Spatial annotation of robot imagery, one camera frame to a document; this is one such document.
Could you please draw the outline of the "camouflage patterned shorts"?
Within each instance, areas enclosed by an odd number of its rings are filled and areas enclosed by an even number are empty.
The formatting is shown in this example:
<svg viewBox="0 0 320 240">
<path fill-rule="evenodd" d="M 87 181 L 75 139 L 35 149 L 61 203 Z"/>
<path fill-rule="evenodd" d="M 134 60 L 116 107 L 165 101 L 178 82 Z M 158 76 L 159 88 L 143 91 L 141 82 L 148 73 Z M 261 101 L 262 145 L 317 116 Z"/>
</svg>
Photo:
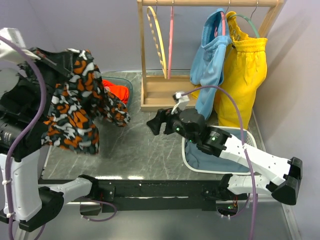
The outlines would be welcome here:
<svg viewBox="0 0 320 240">
<path fill-rule="evenodd" d="M 45 121 L 48 130 L 42 134 L 41 143 L 95 155 L 100 136 L 94 120 L 125 127 L 131 120 L 128 107 L 103 85 L 100 69 L 88 49 L 67 48 L 53 56 L 73 75 L 55 86 Z"/>
</svg>

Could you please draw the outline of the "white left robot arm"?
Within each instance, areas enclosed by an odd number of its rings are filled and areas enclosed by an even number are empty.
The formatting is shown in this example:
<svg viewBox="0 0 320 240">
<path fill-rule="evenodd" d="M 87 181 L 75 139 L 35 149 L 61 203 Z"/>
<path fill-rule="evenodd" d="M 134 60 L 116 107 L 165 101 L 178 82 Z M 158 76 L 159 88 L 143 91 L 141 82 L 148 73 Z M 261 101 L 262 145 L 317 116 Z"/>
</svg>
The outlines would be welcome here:
<svg viewBox="0 0 320 240">
<path fill-rule="evenodd" d="M 0 167 L 5 206 L 0 220 L 18 222 L 32 232 L 53 220 L 64 205 L 78 198 L 94 201 L 99 182 L 88 175 L 57 186 L 38 185 L 38 162 L 42 135 L 56 84 L 73 74 L 75 54 L 34 51 L 36 58 L 22 61 L 26 74 L 5 68 L 0 77 L 11 82 L 0 98 Z"/>
</svg>

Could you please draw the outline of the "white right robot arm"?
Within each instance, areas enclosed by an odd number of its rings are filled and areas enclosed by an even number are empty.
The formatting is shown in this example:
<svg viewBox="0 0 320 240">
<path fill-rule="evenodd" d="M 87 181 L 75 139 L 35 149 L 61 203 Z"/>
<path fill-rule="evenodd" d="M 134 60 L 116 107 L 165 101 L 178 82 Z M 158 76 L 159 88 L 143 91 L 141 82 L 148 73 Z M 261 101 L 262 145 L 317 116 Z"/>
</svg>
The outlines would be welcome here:
<svg viewBox="0 0 320 240">
<path fill-rule="evenodd" d="M 194 108 L 176 113 L 171 111 L 170 108 L 159 109 L 156 116 L 146 123 L 155 136 L 159 135 L 161 125 L 165 123 L 165 135 L 177 133 L 195 144 L 201 152 L 252 168 L 256 173 L 255 176 L 225 174 L 217 190 L 219 199 L 257 193 L 271 195 L 282 204 L 296 205 L 302 181 L 302 160 L 274 156 L 242 143 L 226 130 L 208 126 L 204 116 Z"/>
</svg>

